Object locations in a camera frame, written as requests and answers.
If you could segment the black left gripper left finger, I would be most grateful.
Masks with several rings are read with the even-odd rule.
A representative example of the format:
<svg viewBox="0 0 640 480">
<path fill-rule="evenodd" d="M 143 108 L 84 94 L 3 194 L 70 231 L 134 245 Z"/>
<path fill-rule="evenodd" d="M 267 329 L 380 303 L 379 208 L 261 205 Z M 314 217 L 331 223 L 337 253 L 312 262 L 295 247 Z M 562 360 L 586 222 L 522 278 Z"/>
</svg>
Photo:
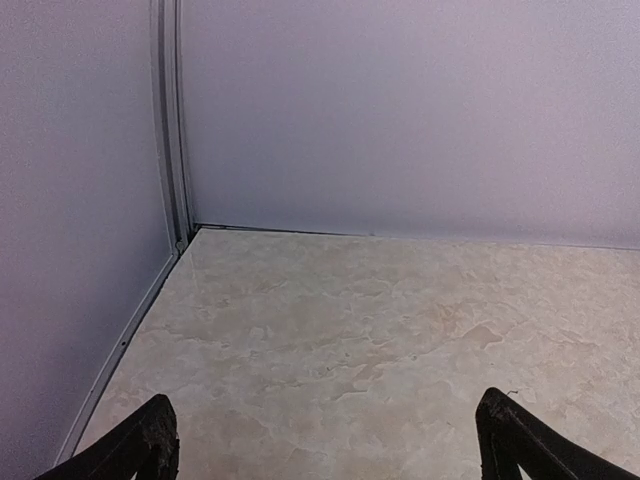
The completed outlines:
<svg viewBox="0 0 640 480">
<path fill-rule="evenodd" d="M 156 394 L 90 447 L 46 471 L 42 479 L 175 479 L 177 419 L 169 398 Z"/>
</svg>

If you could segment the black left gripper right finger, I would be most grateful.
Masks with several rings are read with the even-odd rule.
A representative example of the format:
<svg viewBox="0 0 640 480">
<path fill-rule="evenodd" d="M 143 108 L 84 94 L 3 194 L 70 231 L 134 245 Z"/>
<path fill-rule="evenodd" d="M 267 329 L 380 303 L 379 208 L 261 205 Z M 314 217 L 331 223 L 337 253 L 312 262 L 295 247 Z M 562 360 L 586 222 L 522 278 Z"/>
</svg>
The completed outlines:
<svg viewBox="0 0 640 480">
<path fill-rule="evenodd" d="M 569 441 L 495 387 L 475 412 L 483 479 L 635 479 Z"/>
</svg>

